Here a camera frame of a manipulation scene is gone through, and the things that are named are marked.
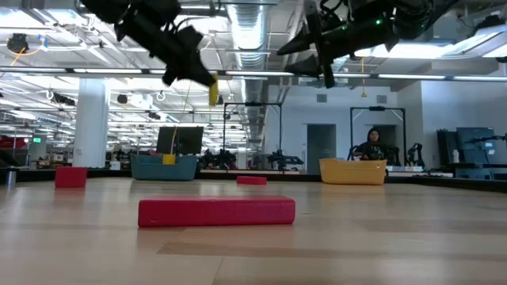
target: white wall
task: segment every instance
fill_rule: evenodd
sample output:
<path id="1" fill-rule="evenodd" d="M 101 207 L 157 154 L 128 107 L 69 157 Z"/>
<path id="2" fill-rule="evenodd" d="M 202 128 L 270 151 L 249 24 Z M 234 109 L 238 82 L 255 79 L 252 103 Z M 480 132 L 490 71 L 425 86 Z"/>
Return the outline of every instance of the white wall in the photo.
<path id="1" fill-rule="evenodd" d="M 436 140 L 438 129 L 455 131 L 457 127 L 493 127 L 497 135 L 507 132 L 505 83 L 422 82 L 422 93 L 425 162 L 432 167 L 440 164 Z M 497 142 L 497 157 L 507 162 L 504 142 Z"/>
<path id="2" fill-rule="evenodd" d="M 269 92 L 277 94 L 277 86 L 270 86 Z M 316 94 L 326 93 L 327 103 L 317 103 Z M 287 155 L 299 156 L 306 160 L 307 125 L 308 124 L 336 124 L 337 149 L 339 158 L 346 158 L 350 148 L 350 107 L 376 106 L 377 95 L 387 95 L 386 107 L 397 105 L 396 93 L 388 87 L 367 87 L 368 97 L 361 97 L 363 90 L 358 87 L 314 89 L 311 87 L 293 86 L 287 94 L 282 111 L 282 149 Z M 354 144 L 366 140 L 368 129 L 373 124 L 401 124 L 401 121 L 390 112 L 364 111 L 354 121 Z M 265 152 L 276 150 L 279 138 L 278 115 L 271 108 L 265 121 Z"/>
<path id="3" fill-rule="evenodd" d="M 501 71 L 490 76 L 502 76 Z M 415 82 L 398 92 L 398 106 L 406 108 L 407 145 L 422 143 L 429 168 L 440 166 L 436 131 L 457 127 L 493 127 L 507 132 L 507 84 L 481 82 Z M 507 162 L 504 142 L 497 142 L 497 157 Z"/>

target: red block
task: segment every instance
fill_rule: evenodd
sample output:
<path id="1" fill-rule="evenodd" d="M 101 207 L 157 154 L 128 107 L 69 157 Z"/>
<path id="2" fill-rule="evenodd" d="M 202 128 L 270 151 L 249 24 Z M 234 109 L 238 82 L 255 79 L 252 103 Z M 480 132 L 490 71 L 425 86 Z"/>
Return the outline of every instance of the red block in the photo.
<path id="1" fill-rule="evenodd" d="M 140 227 L 292 224 L 295 202 L 283 196 L 152 196 L 139 201 Z"/>
<path id="2" fill-rule="evenodd" d="M 236 178 L 238 184 L 250 184 L 250 185 L 266 185 L 268 179 L 266 177 L 238 177 Z"/>
<path id="3" fill-rule="evenodd" d="M 86 186 L 88 169 L 85 167 L 60 166 L 56 168 L 55 187 L 83 188 Z"/>

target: pillar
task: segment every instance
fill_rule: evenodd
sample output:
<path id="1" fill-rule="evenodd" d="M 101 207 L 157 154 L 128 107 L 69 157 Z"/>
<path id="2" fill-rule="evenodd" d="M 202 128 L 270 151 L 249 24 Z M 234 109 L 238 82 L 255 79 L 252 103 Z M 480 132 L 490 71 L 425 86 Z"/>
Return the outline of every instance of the pillar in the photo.
<path id="1" fill-rule="evenodd" d="M 100 78 L 79 80 L 73 166 L 98 168 L 105 166 L 110 96 L 106 80 Z"/>

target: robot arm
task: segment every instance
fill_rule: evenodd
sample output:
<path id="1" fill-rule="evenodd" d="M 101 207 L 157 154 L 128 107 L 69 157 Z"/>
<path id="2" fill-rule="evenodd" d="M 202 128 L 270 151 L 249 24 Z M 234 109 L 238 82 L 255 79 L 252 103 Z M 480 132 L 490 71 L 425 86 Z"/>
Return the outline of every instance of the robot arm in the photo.
<path id="1" fill-rule="evenodd" d="M 385 44 L 390 51 L 400 39 L 415 39 L 429 29 L 458 0 L 349 0 L 347 21 L 330 17 L 333 9 L 317 10 L 314 0 L 304 0 L 306 23 L 278 55 L 306 51 L 315 45 L 317 56 L 289 65 L 286 71 L 318 77 L 323 74 L 327 88 L 334 86 L 331 63 L 363 48 Z"/>
<path id="2" fill-rule="evenodd" d="M 203 35 L 191 25 L 180 29 L 174 24 L 181 12 L 177 0 L 82 0 L 82 4 L 104 22 L 114 24 L 119 41 L 130 36 L 150 57 L 162 60 L 167 65 L 162 80 L 168 86 L 183 78 L 206 86 L 215 83 L 197 50 Z"/>

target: blue bin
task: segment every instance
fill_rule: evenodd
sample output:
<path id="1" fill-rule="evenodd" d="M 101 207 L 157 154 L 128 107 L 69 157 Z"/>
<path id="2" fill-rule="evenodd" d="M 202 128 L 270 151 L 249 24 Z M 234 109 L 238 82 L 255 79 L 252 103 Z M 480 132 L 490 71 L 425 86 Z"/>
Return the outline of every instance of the blue bin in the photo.
<path id="1" fill-rule="evenodd" d="M 190 181 L 196 176 L 197 157 L 176 157 L 175 165 L 163 165 L 162 156 L 130 155 L 132 178 L 153 181 Z"/>

